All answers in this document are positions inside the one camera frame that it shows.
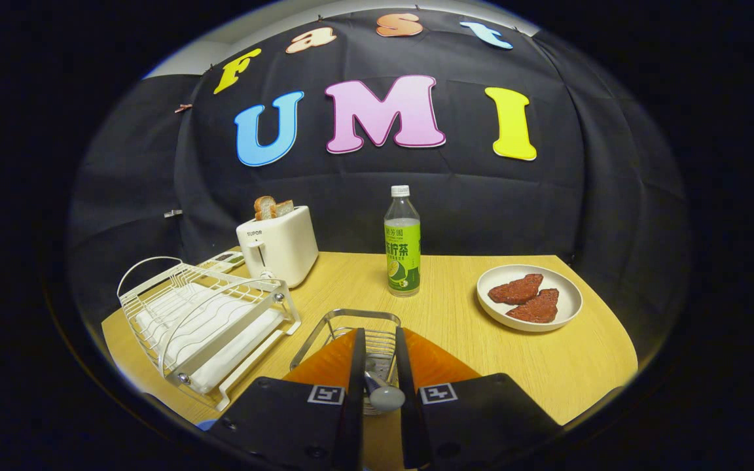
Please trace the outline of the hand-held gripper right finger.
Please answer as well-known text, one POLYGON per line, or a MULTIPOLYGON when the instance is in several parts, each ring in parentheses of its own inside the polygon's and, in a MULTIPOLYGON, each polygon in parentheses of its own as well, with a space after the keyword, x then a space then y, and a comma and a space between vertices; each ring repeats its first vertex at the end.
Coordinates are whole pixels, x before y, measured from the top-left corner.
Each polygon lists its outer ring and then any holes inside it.
POLYGON ((502 469, 562 433, 507 374, 480 375, 407 328, 395 340, 407 469, 502 469))

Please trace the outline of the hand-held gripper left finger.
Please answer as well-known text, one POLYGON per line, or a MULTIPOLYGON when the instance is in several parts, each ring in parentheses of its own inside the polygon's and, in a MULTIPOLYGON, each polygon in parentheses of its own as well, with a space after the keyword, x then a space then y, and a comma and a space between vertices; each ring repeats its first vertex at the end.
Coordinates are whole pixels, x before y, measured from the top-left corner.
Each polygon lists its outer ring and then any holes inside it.
POLYGON ((207 430, 257 470, 361 470, 365 331, 353 340, 347 387, 258 377, 207 430))

